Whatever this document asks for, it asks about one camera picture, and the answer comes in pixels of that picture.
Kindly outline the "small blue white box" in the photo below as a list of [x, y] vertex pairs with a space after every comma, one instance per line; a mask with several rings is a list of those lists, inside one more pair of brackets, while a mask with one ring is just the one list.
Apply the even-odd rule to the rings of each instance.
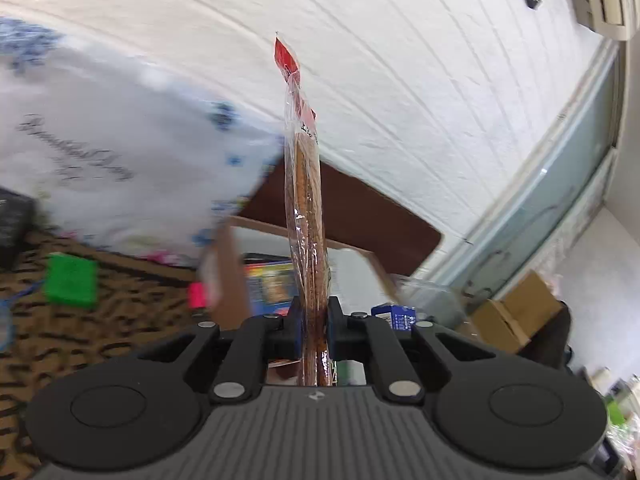
[[399, 304], [380, 304], [371, 309], [371, 314], [382, 318], [393, 330], [406, 332], [416, 322], [416, 310]]

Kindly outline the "blue red playing card box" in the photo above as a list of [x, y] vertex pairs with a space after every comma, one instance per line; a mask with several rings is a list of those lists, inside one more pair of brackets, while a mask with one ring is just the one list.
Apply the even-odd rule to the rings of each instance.
[[247, 252], [242, 263], [252, 313], [285, 316], [297, 295], [292, 261], [282, 256]]

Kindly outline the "cardboard boxes on floor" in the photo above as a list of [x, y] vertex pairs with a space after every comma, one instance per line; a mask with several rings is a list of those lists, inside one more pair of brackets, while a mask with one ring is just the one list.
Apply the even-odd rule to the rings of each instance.
[[487, 299], [472, 313], [471, 322], [486, 344], [516, 353], [561, 309], [547, 283], [530, 271], [502, 299]]

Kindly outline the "green plastic box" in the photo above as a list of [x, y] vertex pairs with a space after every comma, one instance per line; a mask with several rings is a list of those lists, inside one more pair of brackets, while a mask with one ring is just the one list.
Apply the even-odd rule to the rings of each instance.
[[62, 252], [50, 254], [43, 293], [49, 304], [94, 309], [98, 302], [98, 264]]

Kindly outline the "packaged brown insoles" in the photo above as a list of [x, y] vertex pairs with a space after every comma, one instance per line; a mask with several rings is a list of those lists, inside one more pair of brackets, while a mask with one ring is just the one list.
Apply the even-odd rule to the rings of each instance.
[[303, 315], [304, 386], [333, 384], [326, 342], [330, 270], [322, 217], [322, 189], [316, 114], [308, 104], [297, 58], [279, 38], [274, 62], [286, 84], [284, 108], [284, 201], [286, 227]]

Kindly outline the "brown cardboard sorting box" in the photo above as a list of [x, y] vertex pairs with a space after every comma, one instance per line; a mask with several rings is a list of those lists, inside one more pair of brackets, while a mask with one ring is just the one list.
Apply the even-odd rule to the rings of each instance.
[[[326, 242], [331, 272], [330, 294], [343, 311], [370, 311], [396, 304], [398, 293], [373, 252], [335, 240]], [[287, 257], [288, 231], [280, 226], [231, 217], [204, 252], [198, 277], [205, 284], [210, 316], [223, 330], [234, 330], [252, 315], [243, 268], [247, 252]]]

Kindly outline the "pink small object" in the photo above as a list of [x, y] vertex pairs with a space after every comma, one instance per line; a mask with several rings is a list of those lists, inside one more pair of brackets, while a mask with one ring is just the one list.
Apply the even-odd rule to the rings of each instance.
[[207, 307], [207, 295], [202, 282], [194, 282], [189, 285], [188, 299], [191, 310], [201, 310]]

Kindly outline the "white floral plastic bag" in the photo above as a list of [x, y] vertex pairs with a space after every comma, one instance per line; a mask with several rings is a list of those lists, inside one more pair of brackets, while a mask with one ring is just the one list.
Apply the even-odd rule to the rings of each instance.
[[1, 21], [1, 184], [94, 248], [194, 266], [277, 165], [279, 127], [156, 65]]

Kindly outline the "black product box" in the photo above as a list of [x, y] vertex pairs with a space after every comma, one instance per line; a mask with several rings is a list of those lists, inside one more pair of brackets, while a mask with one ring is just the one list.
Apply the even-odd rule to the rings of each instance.
[[36, 215], [36, 201], [28, 196], [1, 189], [0, 262], [2, 270], [10, 270], [20, 252], [24, 238]]

